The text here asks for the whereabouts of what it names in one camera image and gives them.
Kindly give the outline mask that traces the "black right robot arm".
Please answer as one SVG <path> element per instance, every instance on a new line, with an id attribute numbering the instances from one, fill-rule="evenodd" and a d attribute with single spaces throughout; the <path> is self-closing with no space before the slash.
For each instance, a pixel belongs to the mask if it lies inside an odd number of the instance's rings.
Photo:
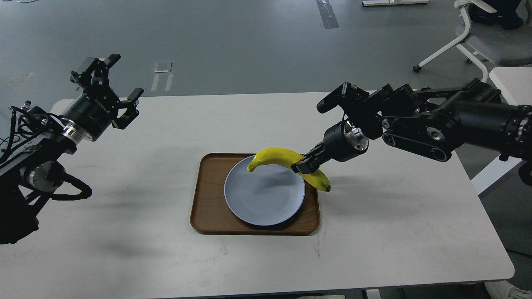
<path id="1" fill-rule="evenodd" d="M 364 154 L 369 140 L 446 162 L 463 144 L 499 151 L 500 159 L 522 159 L 519 176 L 531 185 L 531 106 L 500 101 L 500 90 L 474 79 L 460 88 L 413 90 L 405 84 L 369 93 L 343 83 L 317 104 L 320 113 L 342 108 L 312 150 L 289 166 L 311 174 L 329 160 L 345 162 Z"/>

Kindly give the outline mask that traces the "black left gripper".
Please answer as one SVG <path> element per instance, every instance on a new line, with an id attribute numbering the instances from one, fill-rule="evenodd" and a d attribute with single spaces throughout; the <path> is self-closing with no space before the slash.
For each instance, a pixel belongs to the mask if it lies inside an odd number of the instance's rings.
<path id="1" fill-rule="evenodd" d="M 70 81 L 82 88 L 82 94 L 62 112 L 62 118 L 85 130 L 91 141 L 98 140 L 110 125 L 124 130 L 140 114 L 137 106 L 143 88 L 135 88 L 127 100 L 119 100 L 109 86 L 109 70 L 120 59 L 119 54 L 106 59 L 88 57 L 71 72 Z M 125 112 L 117 117 L 120 109 Z"/>

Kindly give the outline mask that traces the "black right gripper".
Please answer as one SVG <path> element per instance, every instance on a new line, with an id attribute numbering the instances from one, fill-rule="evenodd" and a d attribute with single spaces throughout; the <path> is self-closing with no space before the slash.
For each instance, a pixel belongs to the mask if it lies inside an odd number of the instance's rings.
<path id="1" fill-rule="evenodd" d="M 329 160 L 345 162 L 366 153 L 369 139 L 351 123 L 337 123 L 329 127 L 323 141 L 291 165 L 294 173 L 313 174 Z"/>

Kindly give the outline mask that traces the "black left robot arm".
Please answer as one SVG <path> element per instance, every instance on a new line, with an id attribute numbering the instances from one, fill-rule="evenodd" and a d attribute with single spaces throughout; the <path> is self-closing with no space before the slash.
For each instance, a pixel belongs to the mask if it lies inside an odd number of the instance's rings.
<path id="1" fill-rule="evenodd" d="M 109 85 L 109 70 L 121 59 L 88 57 L 70 80 L 82 94 L 62 114 L 32 107 L 11 107 L 10 135 L 1 149 L 0 240 L 15 244 L 38 230 L 37 215 L 50 200 L 77 201 L 92 195 L 85 182 L 58 161 L 73 154 L 82 140 L 95 141 L 109 126 L 125 129 L 138 115 L 142 88 L 120 100 Z"/>

